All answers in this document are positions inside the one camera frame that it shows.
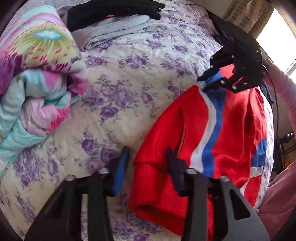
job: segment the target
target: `mattress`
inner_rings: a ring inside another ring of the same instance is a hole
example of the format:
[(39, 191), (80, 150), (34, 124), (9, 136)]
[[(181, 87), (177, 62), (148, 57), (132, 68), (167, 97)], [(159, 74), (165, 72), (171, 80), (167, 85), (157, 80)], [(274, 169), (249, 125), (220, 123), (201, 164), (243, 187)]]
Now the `mattress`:
[[(29, 0), (12, 22), (40, 6), (55, 8), (84, 0)], [(68, 174), (84, 177), (117, 157), (123, 146), (131, 160), (162, 112), (210, 66), (221, 46), (205, 9), (185, 0), (161, 0), (166, 8), (146, 32), (110, 40), (82, 53), (88, 67), (88, 87), (60, 128), (43, 143), (25, 149), (9, 166), (0, 183), (0, 209), (24, 238), (34, 218)], [(273, 166), (273, 117), (265, 100), (267, 155), (260, 193), (263, 199)], [(172, 232), (127, 209), (133, 167), (123, 190), (108, 199), (115, 240), (179, 240)], [(87, 240), (86, 199), (81, 213), (82, 237)]]

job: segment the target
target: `bright window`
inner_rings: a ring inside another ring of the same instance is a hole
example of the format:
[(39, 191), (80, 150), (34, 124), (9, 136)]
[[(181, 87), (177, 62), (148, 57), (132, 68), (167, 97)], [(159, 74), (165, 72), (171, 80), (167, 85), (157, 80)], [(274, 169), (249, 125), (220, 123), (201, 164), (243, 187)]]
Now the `bright window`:
[(296, 71), (289, 72), (296, 60), (296, 38), (277, 10), (273, 11), (257, 41), (275, 65), (296, 82)]

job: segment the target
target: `bed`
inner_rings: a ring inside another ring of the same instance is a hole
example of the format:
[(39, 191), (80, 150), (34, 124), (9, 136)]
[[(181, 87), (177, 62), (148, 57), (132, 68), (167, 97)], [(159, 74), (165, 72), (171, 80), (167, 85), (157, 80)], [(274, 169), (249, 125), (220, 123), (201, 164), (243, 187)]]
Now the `bed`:
[[(29, 0), (10, 24), (40, 5), (59, 9), (84, 2)], [(215, 29), (203, 7), (185, 0), (161, 2), (166, 5), (162, 19), (154, 21), (146, 32), (122, 36), (82, 53), (88, 67), (86, 93), (73, 105), (60, 128), (44, 143), (25, 149), (1, 179), (0, 209), (22, 239), (66, 175), (92, 174), (117, 157), (124, 145), (131, 148), (133, 159), (157, 118), (196, 83), (209, 68), (210, 56), (221, 48), (213, 38)], [(255, 208), (261, 204), (273, 166), (273, 117), (264, 100), (268, 151)], [(115, 240), (179, 240), (179, 236), (127, 209), (131, 163), (122, 192), (108, 199)], [(81, 213), (84, 240), (86, 198)]]

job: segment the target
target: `metal bolt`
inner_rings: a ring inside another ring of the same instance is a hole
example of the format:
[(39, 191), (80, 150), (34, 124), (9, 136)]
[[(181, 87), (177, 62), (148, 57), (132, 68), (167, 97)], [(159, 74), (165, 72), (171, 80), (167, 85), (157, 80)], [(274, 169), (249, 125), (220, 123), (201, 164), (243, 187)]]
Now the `metal bolt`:
[(223, 182), (229, 182), (230, 181), (229, 177), (227, 177), (227, 176), (221, 176), (220, 180), (223, 181)]
[(74, 175), (67, 175), (67, 176), (65, 177), (65, 180), (66, 180), (67, 182), (74, 181), (75, 179), (76, 179), (76, 176), (74, 176)]
[(194, 168), (188, 168), (186, 169), (186, 172), (191, 175), (197, 174), (197, 170)]
[(101, 168), (98, 172), (99, 172), (99, 174), (108, 174), (109, 169), (108, 168)]

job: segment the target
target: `gray cloth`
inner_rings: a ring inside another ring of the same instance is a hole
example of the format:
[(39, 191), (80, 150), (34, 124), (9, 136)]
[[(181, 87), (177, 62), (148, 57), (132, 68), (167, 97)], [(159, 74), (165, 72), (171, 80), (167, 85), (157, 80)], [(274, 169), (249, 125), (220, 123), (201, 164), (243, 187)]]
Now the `gray cloth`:
[[(67, 25), (67, 13), (62, 17)], [(91, 50), (115, 37), (146, 31), (153, 20), (147, 15), (106, 18), (86, 28), (72, 32), (82, 51)]]

